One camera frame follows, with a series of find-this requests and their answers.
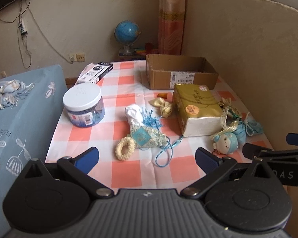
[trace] table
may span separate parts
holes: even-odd
[[[124,115],[125,107],[136,103],[151,110],[153,107],[148,101],[163,92],[149,89],[145,61],[114,63],[114,69],[98,85],[102,90],[106,110],[104,119],[93,127],[82,129],[73,126],[66,113],[63,112],[54,132],[46,162],[56,162],[64,156],[74,158],[94,146],[99,150],[99,162],[89,172],[89,175],[115,192],[119,188],[176,188],[180,191],[205,175],[195,163],[195,152],[198,147],[213,151],[209,136],[183,138],[180,145],[174,148],[170,164],[164,168],[156,166],[154,162],[156,155],[160,152],[159,148],[145,151],[136,149],[127,161],[116,159],[116,144],[129,133],[129,124]],[[173,91],[165,92],[168,93],[167,100],[171,102]],[[248,112],[247,108],[221,77],[218,78],[215,89],[211,92],[218,101],[221,97],[230,97],[232,104],[245,117]],[[169,118],[162,119],[162,122],[164,126],[161,132],[170,137],[171,141],[177,140],[181,131],[174,113]],[[247,137],[247,142],[271,147],[264,134]],[[159,157],[160,165],[167,162],[169,153],[168,150]],[[243,157],[240,149],[230,156],[238,162],[250,162]]]

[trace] blue globe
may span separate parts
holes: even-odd
[[[125,20],[119,23],[115,29],[116,40],[125,46],[133,44],[140,34],[139,27],[136,23]]]

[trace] power strip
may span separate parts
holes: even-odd
[[[27,32],[27,29],[25,27],[25,23],[23,21],[23,18],[21,18],[21,20],[19,22],[19,26],[20,26],[21,35],[22,36],[26,35],[28,32]]]

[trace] globe base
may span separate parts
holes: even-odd
[[[124,46],[123,48],[119,49],[120,53],[123,53],[125,55],[129,55],[135,52],[135,49],[131,46]]]

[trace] gold tissue package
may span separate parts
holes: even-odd
[[[175,85],[173,102],[184,137],[212,135],[221,130],[222,109],[207,86]]]

